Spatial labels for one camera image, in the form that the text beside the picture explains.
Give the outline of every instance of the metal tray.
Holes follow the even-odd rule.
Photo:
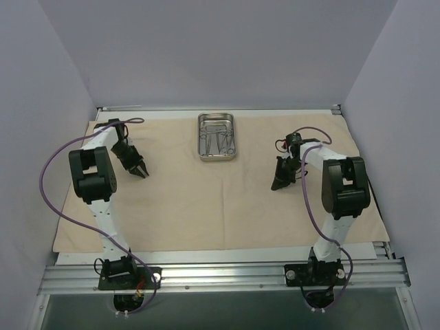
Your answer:
[[[204,162],[232,160],[237,154],[234,116],[231,113],[201,113],[198,122],[200,159]]]

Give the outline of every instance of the purple cable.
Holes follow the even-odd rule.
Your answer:
[[[60,148],[58,148],[50,157],[49,159],[46,161],[46,163],[43,166],[43,169],[40,172],[40,178],[38,181],[38,185],[40,188],[40,193],[41,196],[44,200],[44,202],[47,204],[47,206],[49,206],[49,208],[54,211],[57,215],[59,215],[60,217],[75,223],[78,226],[84,227],[86,229],[89,230],[93,230],[94,232],[97,232],[98,234],[101,234],[102,236],[106,237],[110,242],[112,242],[116,247],[118,247],[120,250],[122,250],[124,253],[127,253],[129,256],[131,256],[133,259],[135,259],[140,265],[144,266],[144,268],[147,270],[147,272],[150,274],[151,278],[153,279],[154,282],[154,292],[153,294],[150,296],[150,298],[148,300],[144,299],[144,301],[142,302],[142,304],[139,306],[139,308],[130,311],[128,314],[134,314],[137,313],[139,311],[141,311],[143,308],[145,308],[156,296],[156,292],[157,292],[157,283],[156,283],[156,278],[153,275],[153,271],[151,270],[151,268],[146,265],[146,263],[144,263],[144,261],[142,261],[139,257],[137,257],[136,255],[134,255],[133,253],[131,253],[130,251],[128,251],[127,249],[125,249],[123,246],[121,246],[113,237],[111,237],[109,234],[107,234],[106,232],[104,232],[103,230],[99,229],[99,228],[95,228],[92,227],[91,225],[86,225],[85,223],[79,222],[75,219],[72,219],[71,217],[68,217],[67,215],[65,215],[64,213],[62,213],[60,210],[58,210],[51,202],[50,200],[47,198],[46,192],[44,191],[44,187],[43,187],[43,179],[44,179],[44,174],[47,170],[47,167],[50,165],[50,163],[52,162],[52,160],[54,160],[54,158],[64,149],[66,149],[68,146],[70,146],[73,143],[79,142],[79,141],[83,141],[89,138],[94,138],[97,135],[101,134],[103,131],[105,131],[106,129],[108,129],[109,127],[115,126],[117,124],[141,124],[145,122],[145,120],[143,118],[131,118],[128,120],[124,120],[124,121],[119,121],[119,122],[112,122],[111,124],[108,124],[107,126],[103,127],[100,131],[95,132],[93,134],[90,135],[86,135],[83,137],[77,137],[76,139],[73,139],[72,141],[69,141],[68,143],[64,144],[63,146],[61,146]]]
[[[324,141],[324,142],[322,142],[323,144],[331,144],[331,143],[333,142],[333,140],[331,139],[331,137],[330,137],[329,134],[327,134],[327,133],[324,132],[323,130],[318,129],[318,128],[316,128],[316,127],[311,127],[311,126],[301,127],[300,129],[297,129],[296,131],[294,131],[294,133],[296,133],[296,132],[298,132],[298,131],[300,131],[300,130],[302,130],[302,129],[314,129],[314,130],[316,130],[316,131],[319,131],[319,132],[323,133],[325,136],[327,136],[327,137],[329,138],[329,141],[328,141],[328,142],[327,142],[327,141]],[[341,291],[339,292],[339,294],[335,297],[335,300],[334,300],[330,305],[328,305],[325,309],[323,308],[323,310],[327,310],[328,308],[331,308],[332,306],[334,306],[334,305],[339,301],[339,299],[341,298],[341,296],[343,295],[343,293],[345,292],[345,289],[347,288],[347,285],[349,284],[349,281],[350,281],[351,275],[352,275],[352,273],[353,273],[353,259],[351,258],[350,254],[349,254],[349,253],[348,253],[348,252],[347,252],[347,251],[346,251],[346,250],[340,245],[340,243],[339,243],[338,241],[336,241],[335,239],[330,239],[329,237],[325,236],[325,234],[321,231],[321,229],[319,228],[318,224],[316,223],[316,220],[315,220],[315,218],[314,218],[314,216],[313,216],[313,214],[312,214],[312,212],[311,212],[311,207],[310,207],[310,203],[309,203],[309,198],[308,198],[308,195],[307,195],[307,187],[306,187],[306,184],[305,184],[305,160],[306,160],[307,154],[308,154],[310,151],[312,151],[312,150],[314,150],[314,149],[319,149],[319,148],[321,148],[321,147],[322,147],[322,145],[311,146],[310,148],[308,148],[308,149],[304,152],[304,155],[302,156],[302,159],[301,159],[301,177],[302,177],[302,179],[301,179],[301,186],[302,186],[302,194],[304,195],[305,208],[307,209],[307,213],[309,214],[309,217],[310,217],[310,220],[311,220],[311,224],[312,224],[313,227],[315,228],[316,232],[317,232],[317,233],[318,233],[318,234],[319,234],[324,240],[326,240],[326,241],[328,241],[328,242],[330,242],[330,243],[334,243],[334,244],[336,244],[336,245],[340,248],[340,250],[346,255],[346,257],[348,258],[349,263],[350,263],[350,272],[349,272],[349,274],[348,274],[347,277],[346,277],[345,284],[344,284],[344,286],[342,287],[342,289],[341,289]],[[307,306],[309,306],[310,308],[313,308],[312,306],[309,305],[309,303],[308,303],[307,301],[305,301],[305,302],[306,302]]]

